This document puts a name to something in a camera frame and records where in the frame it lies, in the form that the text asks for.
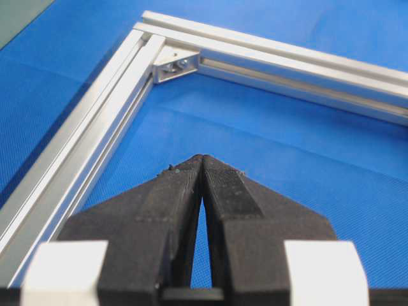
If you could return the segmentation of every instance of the blue mat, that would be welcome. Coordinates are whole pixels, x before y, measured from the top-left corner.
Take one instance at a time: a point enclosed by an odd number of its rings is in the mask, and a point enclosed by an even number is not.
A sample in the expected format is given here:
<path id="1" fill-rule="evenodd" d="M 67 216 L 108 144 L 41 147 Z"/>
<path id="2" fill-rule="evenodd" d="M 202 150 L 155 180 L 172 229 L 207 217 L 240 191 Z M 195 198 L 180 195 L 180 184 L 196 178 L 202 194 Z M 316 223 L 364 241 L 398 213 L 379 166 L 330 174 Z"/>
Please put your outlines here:
<path id="1" fill-rule="evenodd" d="M 408 71 L 403 1 L 56 1 L 0 51 L 1 203 L 143 10 Z M 408 287 L 407 149 L 405 127 L 190 75 L 153 89 L 85 207 L 212 154 L 327 216 L 371 286 Z M 210 286 L 204 220 L 194 287 Z"/>

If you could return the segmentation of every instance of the metal profile groove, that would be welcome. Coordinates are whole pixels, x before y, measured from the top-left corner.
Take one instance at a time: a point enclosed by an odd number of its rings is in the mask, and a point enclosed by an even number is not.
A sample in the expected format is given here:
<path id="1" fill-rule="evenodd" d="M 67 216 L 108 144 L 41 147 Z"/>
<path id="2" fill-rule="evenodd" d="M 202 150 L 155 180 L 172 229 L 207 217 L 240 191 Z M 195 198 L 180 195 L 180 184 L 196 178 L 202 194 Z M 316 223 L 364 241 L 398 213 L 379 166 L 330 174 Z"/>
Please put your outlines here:
<path id="1" fill-rule="evenodd" d="M 407 73 L 146 11 L 0 210 L 0 286 L 80 209 L 153 83 L 193 72 L 408 126 Z"/>

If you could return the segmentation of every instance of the white block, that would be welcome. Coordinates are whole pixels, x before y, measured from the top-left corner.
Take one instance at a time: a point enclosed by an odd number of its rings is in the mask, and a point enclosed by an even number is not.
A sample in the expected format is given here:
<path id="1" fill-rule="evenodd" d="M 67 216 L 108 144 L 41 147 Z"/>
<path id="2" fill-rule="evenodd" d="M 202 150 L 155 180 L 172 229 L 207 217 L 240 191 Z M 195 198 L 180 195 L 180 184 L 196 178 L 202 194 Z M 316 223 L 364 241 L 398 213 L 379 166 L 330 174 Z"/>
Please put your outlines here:
<path id="1" fill-rule="evenodd" d="M 286 240 L 291 306 L 369 306 L 368 284 L 352 242 Z"/>
<path id="2" fill-rule="evenodd" d="M 107 241 L 41 244 L 24 278 L 22 306 L 98 306 Z"/>

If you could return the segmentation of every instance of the gray surface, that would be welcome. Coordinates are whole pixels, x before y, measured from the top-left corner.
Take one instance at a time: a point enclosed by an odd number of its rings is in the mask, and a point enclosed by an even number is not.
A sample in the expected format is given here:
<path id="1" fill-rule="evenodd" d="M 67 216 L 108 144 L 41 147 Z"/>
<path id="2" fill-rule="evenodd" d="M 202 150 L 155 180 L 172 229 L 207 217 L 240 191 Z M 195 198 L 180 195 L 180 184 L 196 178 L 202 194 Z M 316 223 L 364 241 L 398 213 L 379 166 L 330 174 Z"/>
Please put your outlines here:
<path id="1" fill-rule="evenodd" d="M 0 49 L 54 0 L 0 0 Z"/>

